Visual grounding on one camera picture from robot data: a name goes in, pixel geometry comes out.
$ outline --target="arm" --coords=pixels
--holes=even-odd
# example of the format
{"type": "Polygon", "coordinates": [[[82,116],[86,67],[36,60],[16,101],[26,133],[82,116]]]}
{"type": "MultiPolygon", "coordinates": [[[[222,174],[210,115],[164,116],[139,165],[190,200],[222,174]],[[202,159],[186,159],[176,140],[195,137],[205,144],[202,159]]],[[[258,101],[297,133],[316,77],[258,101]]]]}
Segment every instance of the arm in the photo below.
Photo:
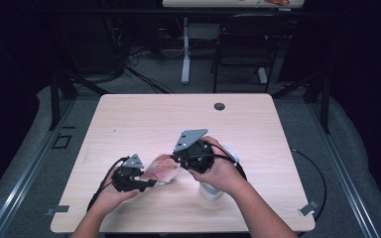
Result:
{"type": "MultiPolygon", "coordinates": [[[[104,185],[107,185],[112,182],[111,177],[114,171],[116,171],[116,168],[113,169],[112,173],[107,178],[107,181],[104,185]]],[[[94,204],[91,206],[91,208],[87,211],[85,216],[79,222],[71,237],[97,237],[100,225],[103,222],[104,217],[112,210],[114,210],[120,203],[136,196],[138,193],[139,190],[119,192],[116,190],[116,188],[114,188],[112,184],[110,184],[97,197],[94,204]]]]}
{"type": "MultiPolygon", "coordinates": [[[[202,139],[210,144],[220,146],[218,141],[213,138],[204,137],[202,139]]],[[[215,147],[212,147],[212,150],[215,154],[223,155],[215,147]]],[[[208,173],[200,174],[192,170],[190,173],[196,180],[211,184],[228,193],[236,201],[253,238],[296,237],[292,229],[230,162],[215,159],[214,165],[208,173]]]]}

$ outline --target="gray carpet floor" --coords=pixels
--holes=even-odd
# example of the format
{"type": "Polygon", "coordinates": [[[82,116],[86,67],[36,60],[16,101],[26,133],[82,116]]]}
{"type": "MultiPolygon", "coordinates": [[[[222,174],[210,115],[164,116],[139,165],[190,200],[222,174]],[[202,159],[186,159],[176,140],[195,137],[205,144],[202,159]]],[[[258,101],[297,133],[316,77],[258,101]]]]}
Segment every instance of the gray carpet floor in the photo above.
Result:
{"type": "MultiPolygon", "coordinates": [[[[139,61],[136,59],[134,62],[137,64],[131,64],[133,68],[148,77],[160,80],[175,93],[209,93],[212,90],[212,74],[209,72],[210,51],[194,50],[192,52],[190,83],[187,85],[181,84],[182,57],[167,58],[163,55],[141,54],[139,61]]],[[[222,80],[232,82],[235,80],[235,74],[241,75],[241,72],[225,70],[221,77],[222,80]]],[[[248,74],[247,78],[248,81],[257,80],[256,76],[251,74],[248,74]]],[[[273,81],[270,92],[280,90],[282,84],[286,83],[278,84],[273,81]]],[[[113,93],[155,93],[146,83],[128,73],[98,85],[113,93]]],[[[220,86],[221,90],[229,91],[227,89],[229,85],[220,86]]],[[[13,215],[7,218],[7,225],[1,228],[1,237],[63,237],[62,234],[55,234],[50,230],[53,217],[45,213],[48,208],[59,204],[99,99],[96,93],[82,85],[78,84],[76,88],[79,92],[76,101],[66,101],[61,96],[65,113],[55,132],[48,130],[52,118],[50,89],[45,88],[38,94],[41,106],[34,125],[0,181],[0,212],[5,207],[17,182],[40,151],[44,151],[43,161],[37,165],[37,173],[32,177],[32,183],[27,187],[26,195],[21,197],[21,202],[14,208],[13,215]],[[52,149],[55,133],[71,135],[66,149],[52,149]]],[[[237,87],[231,85],[231,88],[235,90],[237,87]]],[[[242,86],[237,88],[236,92],[247,92],[253,89],[259,91],[261,88],[262,86],[259,85],[249,85],[247,88],[242,86]]],[[[300,88],[284,98],[275,100],[290,147],[312,159],[323,173],[326,182],[327,196],[323,197],[324,187],[319,172],[306,158],[294,153],[308,200],[315,200],[320,204],[323,204],[324,199],[326,200],[316,228],[304,234],[303,237],[367,237],[367,232],[359,223],[361,218],[353,212],[355,204],[347,198],[347,191],[341,185],[335,163],[332,161],[332,153],[318,126],[318,118],[315,115],[318,107],[315,104],[305,104],[301,97],[303,92],[304,90],[300,88]]],[[[328,138],[336,146],[361,197],[363,202],[361,205],[366,208],[376,229],[376,232],[372,232],[369,237],[381,237],[381,193],[368,172],[367,155],[361,138],[342,108],[334,100],[331,100],[329,113],[330,136],[328,138]]]]}

